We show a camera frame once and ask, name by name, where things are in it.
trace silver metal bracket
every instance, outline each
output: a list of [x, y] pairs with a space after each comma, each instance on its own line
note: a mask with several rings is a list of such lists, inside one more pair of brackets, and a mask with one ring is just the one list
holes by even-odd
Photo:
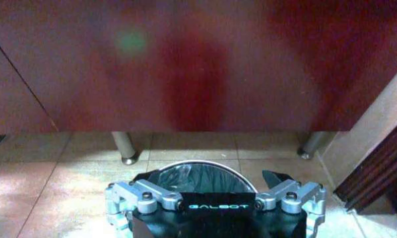
[[134, 209], [141, 214], [152, 214], [157, 210], [157, 202], [165, 210], [177, 211], [182, 206], [182, 196], [141, 179], [136, 182], [110, 183], [105, 189], [106, 220], [120, 234], [132, 235], [129, 214]]
[[294, 180], [285, 180], [268, 192], [256, 194], [256, 209], [268, 211], [276, 208], [281, 201], [281, 209], [290, 214], [306, 212], [306, 238], [313, 238], [317, 226], [325, 222], [326, 189], [314, 182], [304, 186]]
[[[313, 238], [317, 227], [325, 221], [326, 189], [314, 182], [301, 183], [288, 179], [268, 192], [256, 194], [256, 210], [273, 210], [277, 203], [284, 212], [298, 214], [306, 212], [306, 238]], [[122, 181], [109, 184], [105, 189], [106, 219], [121, 237], [132, 237], [132, 211], [152, 214], [157, 203], [165, 210], [178, 211], [182, 196], [141, 179], [136, 182]]]

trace tiled floor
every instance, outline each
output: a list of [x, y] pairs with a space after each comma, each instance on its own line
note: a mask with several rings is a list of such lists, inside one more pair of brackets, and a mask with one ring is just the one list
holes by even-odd
[[[208, 159], [240, 171], [258, 190], [261, 170], [326, 185], [318, 159], [296, 156], [293, 133], [134, 133], [140, 161], [125, 166], [110, 133], [9, 136], [0, 145], [0, 238], [114, 237], [105, 222], [106, 184], [176, 160]], [[345, 213], [329, 197], [317, 237], [397, 237], [394, 215]]]

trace beige floor tile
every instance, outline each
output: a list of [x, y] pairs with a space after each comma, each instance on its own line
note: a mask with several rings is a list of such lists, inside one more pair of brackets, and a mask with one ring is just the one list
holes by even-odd
[[229, 133], [157, 133], [152, 144], [150, 160], [237, 159]]
[[[148, 160], [150, 138], [149, 133], [130, 133], [133, 146], [140, 153], [138, 160]], [[120, 161], [110, 132], [76, 132], [58, 161]]]
[[0, 162], [57, 161], [70, 134], [8, 135], [0, 143]]
[[317, 238], [364, 238], [364, 234], [356, 223], [353, 214], [346, 213], [345, 209], [328, 197], [325, 222], [318, 226]]
[[234, 135], [240, 159], [297, 158], [300, 142], [297, 134], [241, 133]]
[[116, 237], [105, 221], [104, 189], [145, 172], [146, 163], [60, 162], [20, 237]]
[[54, 162], [0, 163], [0, 238], [16, 237]]
[[354, 215], [368, 238], [397, 238], [397, 215]]
[[[160, 169], [161, 167], [164, 167], [165, 165], [169, 165], [174, 162], [178, 162], [181, 160], [162, 160], [162, 161], [149, 161], [148, 164], [148, 169], [146, 171], [152, 171], [156, 169]], [[237, 172], [240, 172], [240, 164], [238, 164], [238, 160], [210, 160], [213, 162], [217, 162], [228, 167], [230, 167], [233, 170], [236, 170]]]

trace metal support leg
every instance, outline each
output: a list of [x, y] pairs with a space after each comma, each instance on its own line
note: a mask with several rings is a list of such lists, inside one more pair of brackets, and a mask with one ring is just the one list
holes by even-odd
[[305, 144], [298, 148], [297, 154], [305, 160], [312, 159], [316, 150], [328, 136], [328, 132], [313, 132]]
[[121, 162], [126, 165], [134, 164], [138, 160], [138, 154], [133, 149], [128, 132], [112, 131], [112, 136], [121, 154]]

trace green light spot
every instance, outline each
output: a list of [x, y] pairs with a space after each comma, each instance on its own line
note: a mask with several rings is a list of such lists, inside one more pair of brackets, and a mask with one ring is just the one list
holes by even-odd
[[145, 51], [145, 36], [141, 32], [124, 32], [117, 38], [116, 45], [124, 54], [136, 56]]

